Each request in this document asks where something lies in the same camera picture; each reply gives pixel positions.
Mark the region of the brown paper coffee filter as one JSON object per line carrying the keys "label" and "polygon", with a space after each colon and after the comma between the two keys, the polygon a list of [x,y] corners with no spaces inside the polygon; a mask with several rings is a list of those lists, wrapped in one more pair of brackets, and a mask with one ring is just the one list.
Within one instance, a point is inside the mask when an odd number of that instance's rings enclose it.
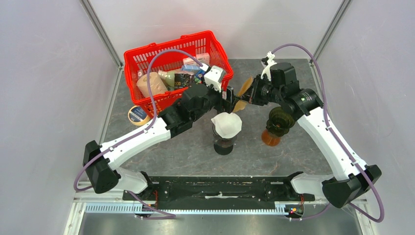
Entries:
{"label": "brown paper coffee filter", "polygon": [[[237,97],[238,98],[241,98],[242,97],[242,95],[243,94],[245,94],[246,93],[246,91],[250,88],[250,86],[252,85],[252,83],[253,83],[253,81],[254,81],[254,79],[253,79],[253,77],[251,76],[251,77],[249,77],[245,82],[244,82],[244,84],[242,85],[242,87],[241,87],[241,89],[239,90],[239,92],[237,93]],[[239,100],[239,101],[237,101],[236,102],[236,104],[235,104],[235,106],[234,106],[234,109],[233,109],[233,113],[236,113],[236,112],[238,112],[238,111],[241,111],[241,110],[244,110],[245,109],[245,107],[247,106],[247,102],[246,101],[243,101],[243,100]]]}

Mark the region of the white paper coffee filter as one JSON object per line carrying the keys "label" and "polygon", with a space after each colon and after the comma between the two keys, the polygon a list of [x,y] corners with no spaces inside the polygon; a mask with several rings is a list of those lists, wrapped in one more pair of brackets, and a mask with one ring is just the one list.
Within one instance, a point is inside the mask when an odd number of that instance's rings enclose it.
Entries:
{"label": "white paper coffee filter", "polygon": [[214,131],[224,139],[235,137],[242,129],[242,120],[236,113],[220,113],[211,119]]}

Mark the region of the dark green dripper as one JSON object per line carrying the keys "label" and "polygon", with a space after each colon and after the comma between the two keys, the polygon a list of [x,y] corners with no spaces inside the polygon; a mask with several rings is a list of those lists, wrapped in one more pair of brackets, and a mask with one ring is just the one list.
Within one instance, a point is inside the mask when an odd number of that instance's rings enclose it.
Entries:
{"label": "dark green dripper", "polygon": [[286,135],[295,125],[292,116],[281,107],[275,107],[269,112],[266,129],[277,137]]}

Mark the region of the clear grey glass dripper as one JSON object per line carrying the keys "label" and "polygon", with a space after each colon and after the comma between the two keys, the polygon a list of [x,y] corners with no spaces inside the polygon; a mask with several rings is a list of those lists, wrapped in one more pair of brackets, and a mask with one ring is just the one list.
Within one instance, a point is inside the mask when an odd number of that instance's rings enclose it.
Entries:
{"label": "clear grey glass dripper", "polygon": [[232,138],[226,139],[224,137],[221,137],[215,130],[215,128],[213,128],[213,137],[214,137],[214,141],[213,143],[222,147],[222,148],[227,148],[230,146],[233,146],[234,143],[237,140],[237,135],[235,135]]}

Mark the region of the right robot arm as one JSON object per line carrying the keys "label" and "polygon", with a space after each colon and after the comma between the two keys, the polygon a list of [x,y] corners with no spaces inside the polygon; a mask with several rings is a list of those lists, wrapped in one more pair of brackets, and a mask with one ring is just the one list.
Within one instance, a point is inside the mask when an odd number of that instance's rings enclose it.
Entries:
{"label": "right robot arm", "polygon": [[325,197],[337,207],[351,203],[369,191],[369,183],[375,183],[382,172],[377,165],[367,163],[353,153],[336,130],[329,117],[324,115],[324,104],[312,89],[302,89],[295,68],[290,63],[267,65],[262,74],[247,80],[241,90],[241,99],[249,104],[264,106],[277,103],[276,112],[269,113],[267,129],[273,135],[284,135],[297,123],[315,142],[327,160],[332,174],[308,175],[295,173],[282,187],[283,196],[296,200],[301,194]]}

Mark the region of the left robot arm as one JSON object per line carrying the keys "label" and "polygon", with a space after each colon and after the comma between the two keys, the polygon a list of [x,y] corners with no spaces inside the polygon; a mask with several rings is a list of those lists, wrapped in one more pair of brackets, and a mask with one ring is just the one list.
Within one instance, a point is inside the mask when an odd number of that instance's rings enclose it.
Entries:
{"label": "left robot arm", "polygon": [[139,152],[192,128],[195,121],[211,109],[230,113],[240,97],[227,87],[226,97],[212,85],[193,83],[171,106],[155,115],[151,122],[107,144],[90,141],[85,145],[83,169],[91,185],[101,194],[114,188],[134,192],[140,199],[152,197],[154,188],[149,177],[120,166]]}

